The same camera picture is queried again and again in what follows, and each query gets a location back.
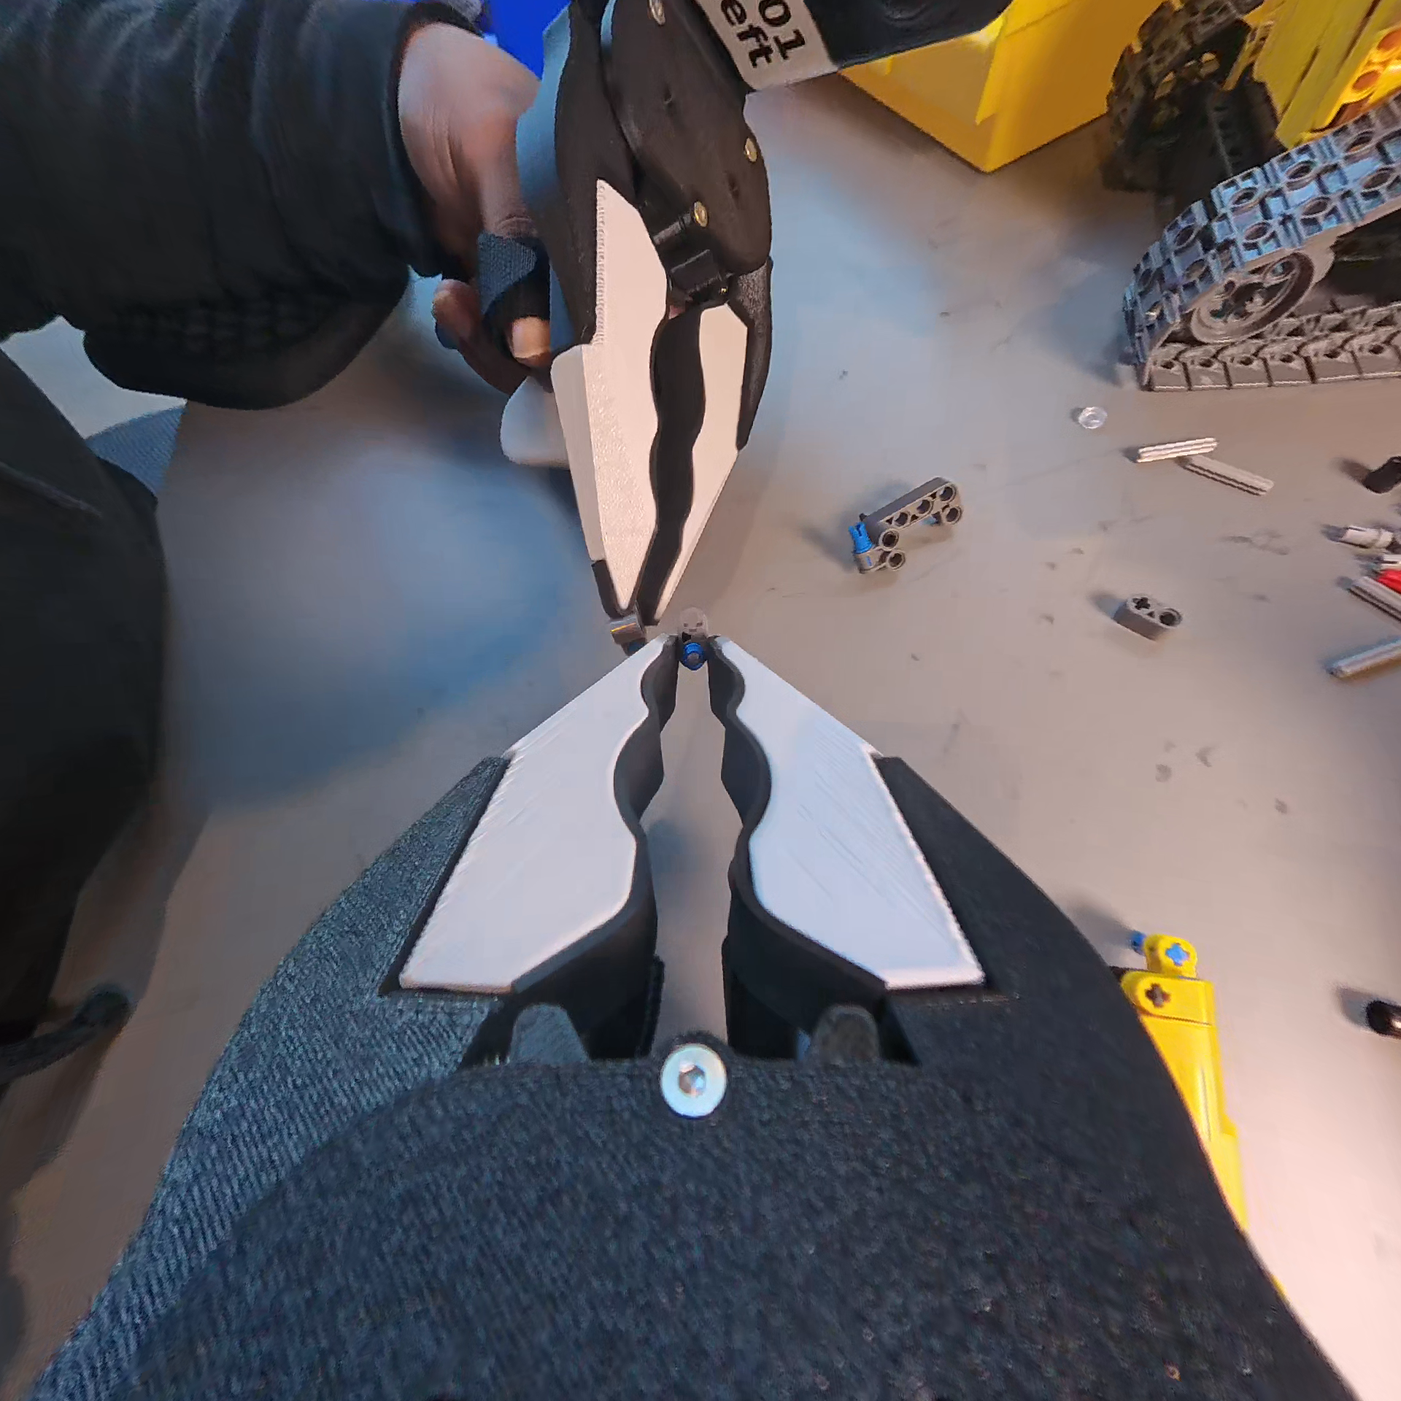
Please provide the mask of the grey desk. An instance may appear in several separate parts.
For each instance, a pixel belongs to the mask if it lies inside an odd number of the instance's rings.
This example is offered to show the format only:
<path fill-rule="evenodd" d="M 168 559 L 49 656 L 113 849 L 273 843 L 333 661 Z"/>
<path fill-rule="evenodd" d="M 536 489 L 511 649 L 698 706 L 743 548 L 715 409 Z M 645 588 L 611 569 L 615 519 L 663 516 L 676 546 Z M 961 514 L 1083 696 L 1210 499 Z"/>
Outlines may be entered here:
<path fill-rule="evenodd" d="M 676 606 L 918 769 L 1105 958 L 1198 946 L 1257 1250 L 1357 1393 L 1398 1398 L 1398 1045 L 1362 1018 L 1398 1000 L 1398 669 L 1327 676 L 1397 628 L 1325 536 L 1397 516 L 1357 476 L 1398 452 L 1398 382 L 1137 391 L 1120 296 L 1158 217 L 1102 186 L 1100 129 L 985 176 L 845 79 L 750 114 L 776 352 Z M 568 477 L 504 462 L 501 407 L 418 286 L 323 394 L 184 414 L 164 769 L 59 990 L 138 1005 L 6 1100 L 4 1398 L 106 1283 L 286 951 L 618 663 Z M 1208 436 L 1273 491 L 1130 456 Z M 856 518 L 928 479 L 963 521 L 861 576 Z M 1133 594 L 1182 628 L 1117 624 Z"/>

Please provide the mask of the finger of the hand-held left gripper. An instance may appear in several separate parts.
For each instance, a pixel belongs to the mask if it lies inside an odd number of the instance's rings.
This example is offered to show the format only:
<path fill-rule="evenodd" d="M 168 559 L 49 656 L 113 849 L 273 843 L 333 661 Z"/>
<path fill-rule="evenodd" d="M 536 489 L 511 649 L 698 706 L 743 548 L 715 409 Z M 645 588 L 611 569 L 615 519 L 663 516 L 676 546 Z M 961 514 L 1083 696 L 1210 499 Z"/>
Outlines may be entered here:
<path fill-rule="evenodd" d="M 725 304 L 686 311 L 660 332 L 653 464 L 658 521 L 638 588 L 650 626 L 670 608 L 738 461 L 746 351 L 748 327 Z"/>
<path fill-rule="evenodd" d="M 641 212 L 621 192 L 598 181 L 596 206 L 598 324 L 590 342 L 555 361 L 555 401 L 585 543 L 606 574 L 606 611 L 656 623 L 643 573 L 660 526 L 653 364 L 670 309 L 668 274 Z"/>

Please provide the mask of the yellow parts bin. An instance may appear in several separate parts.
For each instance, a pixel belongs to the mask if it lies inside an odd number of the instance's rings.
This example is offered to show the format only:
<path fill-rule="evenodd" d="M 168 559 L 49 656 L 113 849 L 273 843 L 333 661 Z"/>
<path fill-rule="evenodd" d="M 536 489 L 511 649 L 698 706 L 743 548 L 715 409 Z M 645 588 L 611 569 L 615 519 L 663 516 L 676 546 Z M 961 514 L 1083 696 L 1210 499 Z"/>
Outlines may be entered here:
<path fill-rule="evenodd" d="M 1015 2 L 980 32 L 860 64 L 845 79 L 978 171 L 1072 134 L 1110 104 L 1157 2 Z"/>

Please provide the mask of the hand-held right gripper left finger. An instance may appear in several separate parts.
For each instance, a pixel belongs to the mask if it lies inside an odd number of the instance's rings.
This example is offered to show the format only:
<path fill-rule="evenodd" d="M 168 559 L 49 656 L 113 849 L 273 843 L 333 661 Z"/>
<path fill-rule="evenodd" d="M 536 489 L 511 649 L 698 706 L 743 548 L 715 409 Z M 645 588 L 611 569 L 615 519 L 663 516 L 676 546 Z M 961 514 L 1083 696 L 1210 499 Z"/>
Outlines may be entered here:
<path fill-rule="evenodd" d="M 414 929 L 401 988 L 498 1000 L 484 1046 L 556 1005 L 595 1058 L 646 1056 L 663 968 L 641 818 L 663 781 L 678 641 L 658 638 L 504 756 L 504 771 Z"/>

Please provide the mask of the person's left hand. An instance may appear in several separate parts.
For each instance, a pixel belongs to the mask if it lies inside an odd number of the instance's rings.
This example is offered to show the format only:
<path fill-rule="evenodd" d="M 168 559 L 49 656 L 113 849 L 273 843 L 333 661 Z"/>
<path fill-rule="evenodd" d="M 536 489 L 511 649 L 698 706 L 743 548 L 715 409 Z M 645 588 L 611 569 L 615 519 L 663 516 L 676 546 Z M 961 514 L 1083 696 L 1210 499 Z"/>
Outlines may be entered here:
<path fill-rule="evenodd" d="M 433 316 L 473 372 L 508 396 L 550 364 L 550 322 L 518 321 L 508 336 L 511 351 L 501 351 L 484 322 L 478 252 L 483 234 L 518 241 L 538 234 L 516 144 L 536 94 L 526 66 L 466 29 L 433 22 L 411 32 L 398 119 L 433 237 L 448 259 Z"/>

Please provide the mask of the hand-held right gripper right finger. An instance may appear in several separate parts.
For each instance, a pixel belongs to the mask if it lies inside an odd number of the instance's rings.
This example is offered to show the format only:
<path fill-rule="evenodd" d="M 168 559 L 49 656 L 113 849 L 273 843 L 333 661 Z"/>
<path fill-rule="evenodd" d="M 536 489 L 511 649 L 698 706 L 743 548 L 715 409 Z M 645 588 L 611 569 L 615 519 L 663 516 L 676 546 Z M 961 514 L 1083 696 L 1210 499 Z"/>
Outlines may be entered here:
<path fill-rule="evenodd" d="M 796 1058 L 831 1008 L 881 1023 L 901 993 L 983 991 L 883 754 L 735 641 L 706 648 L 741 821 L 723 946 L 731 1048 Z"/>

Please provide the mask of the yellow tracked brick bulldozer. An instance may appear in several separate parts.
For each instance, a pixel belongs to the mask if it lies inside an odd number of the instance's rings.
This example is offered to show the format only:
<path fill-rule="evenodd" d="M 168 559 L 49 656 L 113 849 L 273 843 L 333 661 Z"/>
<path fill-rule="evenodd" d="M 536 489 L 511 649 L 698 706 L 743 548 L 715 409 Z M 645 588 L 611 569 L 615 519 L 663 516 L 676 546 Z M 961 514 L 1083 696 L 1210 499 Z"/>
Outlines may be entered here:
<path fill-rule="evenodd" d="M 1162 4 L 1107 184 L 1173 216 L 1125 292 L 1147 392 L 1400 376 L 1400 4 Z"/>

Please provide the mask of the person's left forearm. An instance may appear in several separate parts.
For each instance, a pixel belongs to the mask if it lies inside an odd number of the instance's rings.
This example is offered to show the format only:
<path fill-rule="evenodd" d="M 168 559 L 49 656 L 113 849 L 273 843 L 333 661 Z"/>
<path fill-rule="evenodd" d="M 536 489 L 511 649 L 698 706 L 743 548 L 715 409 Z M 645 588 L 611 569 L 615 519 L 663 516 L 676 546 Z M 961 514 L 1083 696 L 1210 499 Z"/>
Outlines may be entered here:
<path fill-rule="evenodd" d="M 274 409 L 416 276 L 464 276 L 398 119 L 416 31 L 483 4 L 4 4 L 4 337 L 68 321 L 138 392 Z"/>

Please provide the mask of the grey bent beam assembly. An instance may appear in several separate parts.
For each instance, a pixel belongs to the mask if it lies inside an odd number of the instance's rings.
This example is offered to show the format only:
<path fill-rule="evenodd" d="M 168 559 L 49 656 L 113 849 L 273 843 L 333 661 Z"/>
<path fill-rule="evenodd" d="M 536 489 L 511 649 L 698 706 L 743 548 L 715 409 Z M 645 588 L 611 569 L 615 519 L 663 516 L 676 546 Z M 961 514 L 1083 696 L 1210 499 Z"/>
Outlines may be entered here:
<path fill-rule="evenodd" d="M 895 573 L 906 566 L 908 549 L 926 538 L 945 538 L 965 516 L 956 482 L 928 479 L 850 528 L 853 563 L 861 576 Z"/>

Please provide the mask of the pile of small connector pins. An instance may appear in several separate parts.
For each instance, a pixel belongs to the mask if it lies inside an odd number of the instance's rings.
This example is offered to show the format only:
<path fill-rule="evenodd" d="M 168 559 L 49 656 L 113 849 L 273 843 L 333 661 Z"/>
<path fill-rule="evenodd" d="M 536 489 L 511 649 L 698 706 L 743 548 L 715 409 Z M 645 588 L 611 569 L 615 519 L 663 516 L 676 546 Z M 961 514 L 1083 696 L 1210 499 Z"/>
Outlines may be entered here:
<path fill-rule="evenodd" d="M 1360 484 L 1373 496 L 1398 498 L 1400 456 L 1393 456 L 1367 472 Z M 1332 524 L 1325 536 L 1357 554 L 1360 573 L 1345 581 L 1347 593 L 1400 626 L 1400 531 L 1398 521 L 1388 528 L 1377 524 Z M 1398 668 L 1400 636 L 1370 644 L 1327 664 L 1328 676 L 1355 681 Z"/>

